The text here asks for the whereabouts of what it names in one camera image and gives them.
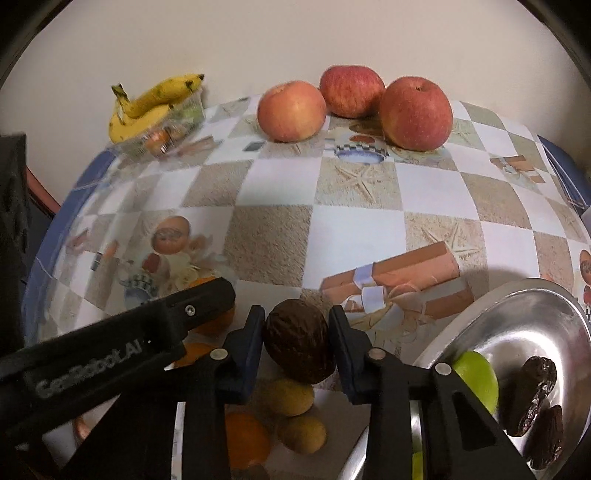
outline green apple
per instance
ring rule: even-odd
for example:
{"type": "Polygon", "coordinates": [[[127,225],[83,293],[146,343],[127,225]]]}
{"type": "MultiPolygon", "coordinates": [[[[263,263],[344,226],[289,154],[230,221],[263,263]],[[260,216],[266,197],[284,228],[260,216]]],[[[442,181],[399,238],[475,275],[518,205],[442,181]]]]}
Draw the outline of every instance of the green apple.
{"type": "Polygon", "coordinates": [[[486,409],[493,413],[499,402],[499,382],[486,358],[478,352],[467,351],[460,355],[452,368],[486,409]]]}
{"type": "Polygon", "coordinates": [[[413,453],[413,480],[423,480],[423,453],[413,453]]]}

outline banana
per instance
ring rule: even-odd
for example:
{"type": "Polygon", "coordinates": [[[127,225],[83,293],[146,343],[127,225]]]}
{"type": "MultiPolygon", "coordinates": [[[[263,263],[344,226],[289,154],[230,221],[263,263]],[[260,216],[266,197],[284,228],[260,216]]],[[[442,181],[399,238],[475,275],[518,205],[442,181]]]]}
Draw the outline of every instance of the banana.
{"type": "Polygon", "coordinates": [[[113,115],[109,121],[109,138],[113,143],[119,143],[136,137],[144,130],[158,123],[170,111],[170,105],[157,105],[138,119],[129,118],[125,113],[119,116],[121,107],[119,99],[115,101],[113,115]]]}
{"type": "Polygon", "coordinates": [[[154,85],[135,100],[129,100],[121,84],[112,86],[113,93],[121,99],[123,112],[132,119],[140,118],[157,105],[180,103],[195,90],[203,81],[203,75],[187,74],[172,77],[154,85]]]}

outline tablecloth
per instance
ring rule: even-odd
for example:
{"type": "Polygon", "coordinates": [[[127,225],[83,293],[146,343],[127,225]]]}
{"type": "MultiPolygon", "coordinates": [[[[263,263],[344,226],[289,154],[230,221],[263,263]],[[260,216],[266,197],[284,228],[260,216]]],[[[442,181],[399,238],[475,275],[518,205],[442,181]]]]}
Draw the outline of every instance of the tablecloth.
{"type": "MultiPolygon", "coordinates": [[[[131,162],[107,151],[91,164],[37,256],[23,305],[29,343],[212,276],[235,286],[230,329],[252,304],[341,304],[405,362],[507,281],[542,277],[591,298],[589,234],[525,126],[452,101],[452,134],[435,151],[401,150],[376,120],[334,116],[283,144],[259,130],[258,101],[207,109],[176,155],[131,162]]],[[[264,352],[259,377],[279,375],[264,352]]],[[[368,421],[338,390],[337,375],[316,388],[327,445],[301,457],[276,443],[272,478],[336,477],[368,421]]]]}

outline apple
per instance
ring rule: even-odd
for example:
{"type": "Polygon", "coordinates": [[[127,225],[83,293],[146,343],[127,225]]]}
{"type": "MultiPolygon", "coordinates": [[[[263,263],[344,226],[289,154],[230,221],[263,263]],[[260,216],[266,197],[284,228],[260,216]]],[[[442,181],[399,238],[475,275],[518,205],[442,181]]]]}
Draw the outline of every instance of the apple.
{"type": "Polygon", "coordinates": [[[299,142],[320,131],[326,103],[318,88],[308,82],[282,83],[262,96],[256,119],[273,140],[299,142]]]}
{"type": "Polygon", "coordinates": [[[335,65],[320,78],[320,93],[329,110],[345,118],[376,113],[385,89],[379,75],[361,65],[335,65]]]}
{"type": "Polygon", "coordinates": [[[401,77],[392,82],[379,104],[384,134],[406,150],[441,147],[452,132],[453,114],[445,93],[421,77],[401,77]]]}

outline dried date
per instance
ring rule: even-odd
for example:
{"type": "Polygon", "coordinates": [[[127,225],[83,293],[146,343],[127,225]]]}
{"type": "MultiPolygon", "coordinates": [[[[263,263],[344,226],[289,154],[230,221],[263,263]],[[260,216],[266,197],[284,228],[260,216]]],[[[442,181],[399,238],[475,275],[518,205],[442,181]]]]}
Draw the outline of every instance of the dried date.
{"type": "Polygon", "coordinates": [[[542,411],[525,446],[526,461],[534,470],[548,467],[560,456],[563,437],[562,407],[555,405],[542,411]]]}
{"type": "Polygon", "coordinates": [[[543,356],[525,362],[515,380],[515,392],[506,416],[507,434],[521,437],[532,426],[541,410],[542,401],[556,385],[556,365],[543,356]]]}

